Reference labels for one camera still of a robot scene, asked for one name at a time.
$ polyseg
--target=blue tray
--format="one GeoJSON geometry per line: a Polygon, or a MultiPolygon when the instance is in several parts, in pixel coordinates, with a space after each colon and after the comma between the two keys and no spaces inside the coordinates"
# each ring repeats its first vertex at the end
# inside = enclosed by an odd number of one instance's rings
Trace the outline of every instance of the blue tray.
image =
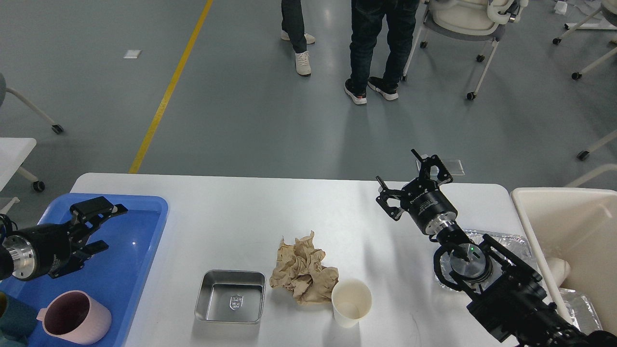
{"type": "MultiPolygon", "coordinates": [[[[70,193],[53,200],[39,224],[66,222],[72,204],[97,196],[105,196],[112,204],[123,204],[128,209],[127,214],[103,223],[90,238],[89,242],[104,240],[109,245],[107,251],[95,254],[83,269],[55,280],[47,275],[29,282],[8,278],[0,283],[0,291],[38,310],[65,291],[83,290],[112,313],[109,332],[92,346],[121,347],[163,234],[168,206],[158,196],[70,193]]],[[[38,323],[28,338],[28,346],[79,345],[47,335],[38,323]]]]}

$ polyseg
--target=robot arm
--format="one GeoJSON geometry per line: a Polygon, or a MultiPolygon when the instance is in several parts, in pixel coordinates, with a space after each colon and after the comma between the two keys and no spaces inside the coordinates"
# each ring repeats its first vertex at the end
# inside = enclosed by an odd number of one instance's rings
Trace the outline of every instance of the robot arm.
{"type": "Polygon", "coordinates": [[[11,274],[29,281],[48,274],[58,278],[83,268],[84,262],[109,246],[99,240],[88,244],[101,224],[128,210],[98,198],[70,207],[71,220],[63,224],[41,224],[13,230],[11,223],[0,227],[0,280],[11,274]]]}
{"type": "Polygon", "coordinates": [[[439,190],[450,183],[439,157],[421,158],[420,174],[401,190],[381,185],[377,203],[394,220],[408,212],[418,228],[432,242],[440,244],[433,257],[438,279],[446,286],[464,291],[471,302],[467,310],[499,342],[514,335],[519,346],[542,347],[617,347],[617,337],[604,331],[589,335],[580,332],[556,312],[555,303],[545,304],[546,291],[540,285],[542,276],[489,235],[476,245],[456,223],[457,210],[439,190]],[[439,169],[437,180],[430,176],[431,167],[439,169]],[[400,200],[400,207],[388,205],[388,199],[400,200]],[[447,253],[454,282],[442,274],[440,259],[447,253]],[[494,272],[499,276],[492,281],[494,272]]]}

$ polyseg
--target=jeans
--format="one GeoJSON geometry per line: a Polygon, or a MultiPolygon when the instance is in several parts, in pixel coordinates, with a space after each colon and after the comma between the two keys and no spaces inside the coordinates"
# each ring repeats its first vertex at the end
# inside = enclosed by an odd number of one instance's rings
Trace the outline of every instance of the jeans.
{"type": "Polygon", "coordinates": [[[291,45],[296,53],[307,50],[307,39],[304,37],[304,18],[300,0],[281,0],[283,22],[281,28],[289,35],[291,45]]]}
{"type": "Polygon", "coordinates": [[[413,29],[419,0],[352,0],[351,1],[351,80],[355,90],[366,89],[373,48],[381,31],[384,16],[388,25],[390,55],[383,75],[385,83],[396,88],[412,50],[413,29]]]}

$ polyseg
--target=black sneaker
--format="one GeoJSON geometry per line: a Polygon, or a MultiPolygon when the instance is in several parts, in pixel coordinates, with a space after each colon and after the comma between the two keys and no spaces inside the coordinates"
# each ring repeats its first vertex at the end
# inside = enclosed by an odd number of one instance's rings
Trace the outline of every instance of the black sneaker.
{"type": "Polygon", "coordinates": [[[384,99],[388,101],[396,100],[399,98],[399,94],[396,92],[396,88],[398,85],[388,85],[382,78],[379,77],[369,77],[368,78],[368,86],[381,94],[384,99]]]}
{"type": "Polygon", "coordinates": [[[366,89],[360,91],[354,90],[351,83],[351,78],[348,78],[345,81],[345,94],[349,95],[351,101],[353,101],[356,105],[366,104],[366,89]]]}

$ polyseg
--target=person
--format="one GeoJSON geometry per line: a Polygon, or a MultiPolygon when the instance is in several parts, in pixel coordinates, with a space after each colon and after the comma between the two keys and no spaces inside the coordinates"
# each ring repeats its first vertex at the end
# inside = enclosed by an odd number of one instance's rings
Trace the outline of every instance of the person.
{"type": "Polygon", "coordinates": [[[300,0],[281,0],[281,39],[290,41],[296,52],[296,72],[300,76],[310,76],[309,52],[307,44],[315,43],[315,37],[304,32],[304,18],[300,0]]]}
{"type": "Polygon", "coordinates": [[[366,104],[367,85],[386,100],[399,97],[397,88],[412,50],[418,5],[419,0],[351,1],[351,76],[345,81],[345,93],[354,104],[366,104]],[[383,77],[369,77],[373,48],[377,44],[384,16],[388,25],[390,55],[383,77]]]}

